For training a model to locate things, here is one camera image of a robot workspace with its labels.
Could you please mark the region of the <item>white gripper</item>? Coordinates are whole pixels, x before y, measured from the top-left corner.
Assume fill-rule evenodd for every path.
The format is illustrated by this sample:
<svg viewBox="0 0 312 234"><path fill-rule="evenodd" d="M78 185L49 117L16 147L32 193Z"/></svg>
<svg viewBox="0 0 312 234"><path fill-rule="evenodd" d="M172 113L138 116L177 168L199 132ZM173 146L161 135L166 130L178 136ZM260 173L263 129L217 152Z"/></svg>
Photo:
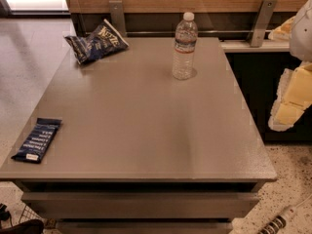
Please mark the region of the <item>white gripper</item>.
<svg viewBox="0 0 312 234"><path fill-rule="evenodd" d="M286 68L280 78L268 126L273 131L283 132L292 128L312 105L312 0L308 0L295 17L273 29L268 39L290 39L291 55L309 61L303 62L295 70Z"/></svg>

